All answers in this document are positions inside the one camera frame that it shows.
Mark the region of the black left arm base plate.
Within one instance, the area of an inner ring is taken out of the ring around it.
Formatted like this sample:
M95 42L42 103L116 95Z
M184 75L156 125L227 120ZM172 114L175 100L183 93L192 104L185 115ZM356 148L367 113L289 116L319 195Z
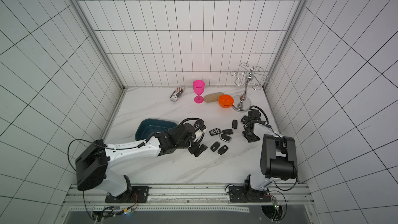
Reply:
M148 186L136 186L132 189L128 189L126 192L122 193L120 196L114 197L111 194L106 196L106 203L117 203L117 204L128 204L128 203L146 203L149 195Z

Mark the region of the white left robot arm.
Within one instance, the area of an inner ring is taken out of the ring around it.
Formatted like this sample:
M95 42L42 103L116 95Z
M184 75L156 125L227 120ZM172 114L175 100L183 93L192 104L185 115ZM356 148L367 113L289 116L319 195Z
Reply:
M200 118L187 118L164 132L153 132L147 138L125 144L106 145L103 140L91 142L75 160L77 189L100 189L118 199L134 194L126 175L113 171L115 166L127 162L159 157L186 149L198 157L206 146L201 143L206 126Z

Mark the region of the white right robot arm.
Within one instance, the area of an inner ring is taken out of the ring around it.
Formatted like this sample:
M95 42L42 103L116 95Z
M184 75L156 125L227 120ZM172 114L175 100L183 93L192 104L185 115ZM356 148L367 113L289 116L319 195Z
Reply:
M277 181L297 180L298 168L295 139L282 136L269 124L265 112L251 106L244 124L243 137L249 142L261 142L260 174L248 175L244 181L244 192L259 192Z

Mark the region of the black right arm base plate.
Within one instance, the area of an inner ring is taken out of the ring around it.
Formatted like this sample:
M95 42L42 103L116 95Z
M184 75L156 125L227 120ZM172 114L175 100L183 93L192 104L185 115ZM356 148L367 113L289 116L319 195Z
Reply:
M245 189L243 186L228 185L226 193L231 203L270 203L271 196L264 191Z

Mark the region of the black silver flip key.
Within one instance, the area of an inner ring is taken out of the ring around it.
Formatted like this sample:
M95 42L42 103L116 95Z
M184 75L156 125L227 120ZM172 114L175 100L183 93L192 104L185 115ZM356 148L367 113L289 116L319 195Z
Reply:
M220 134L220 139L221 139L222 141L224 141L224 142L229 143L229 142L231 141L232 138L231 138L230 136L226 135L226 134Z

